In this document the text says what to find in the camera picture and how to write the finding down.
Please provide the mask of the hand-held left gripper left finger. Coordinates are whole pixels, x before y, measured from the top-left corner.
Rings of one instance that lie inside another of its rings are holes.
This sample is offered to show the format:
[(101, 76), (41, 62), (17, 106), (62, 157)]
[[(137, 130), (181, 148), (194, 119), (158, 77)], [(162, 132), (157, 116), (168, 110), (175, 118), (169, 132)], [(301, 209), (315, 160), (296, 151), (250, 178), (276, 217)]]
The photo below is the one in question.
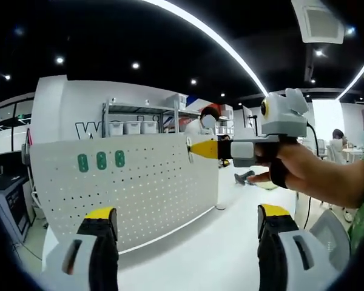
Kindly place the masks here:
[(88, 213), (76, 233), (60, 241), (46, 258), (46, 290), (118, 290), (116, 208)]

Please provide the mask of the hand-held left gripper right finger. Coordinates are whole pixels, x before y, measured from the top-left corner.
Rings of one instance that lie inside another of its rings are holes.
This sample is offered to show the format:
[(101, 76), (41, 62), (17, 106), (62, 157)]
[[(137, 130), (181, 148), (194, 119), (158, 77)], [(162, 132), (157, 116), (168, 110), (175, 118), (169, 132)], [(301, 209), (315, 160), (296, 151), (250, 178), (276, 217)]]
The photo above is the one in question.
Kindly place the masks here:
[(258, 206), (260, 290), (327, 290), (351, 257), (347, 231), (331, 210), (309, 229), (280, 206)]

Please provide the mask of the person's right hand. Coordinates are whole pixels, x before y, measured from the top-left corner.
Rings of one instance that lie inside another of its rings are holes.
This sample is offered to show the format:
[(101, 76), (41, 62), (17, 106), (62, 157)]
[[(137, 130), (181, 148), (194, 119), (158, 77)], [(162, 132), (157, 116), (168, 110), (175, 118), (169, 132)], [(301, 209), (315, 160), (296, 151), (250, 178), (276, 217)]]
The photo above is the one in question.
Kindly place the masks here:
[(278, 145), (276, 157), (269, 163), (263, 163), (269, 170), (262, 174), (249, 176), (253, 183), (272, 182), (275, 185), (298, 192), (306, 192), (310, 168), (321, 160), (305, 146), (295, 143)]

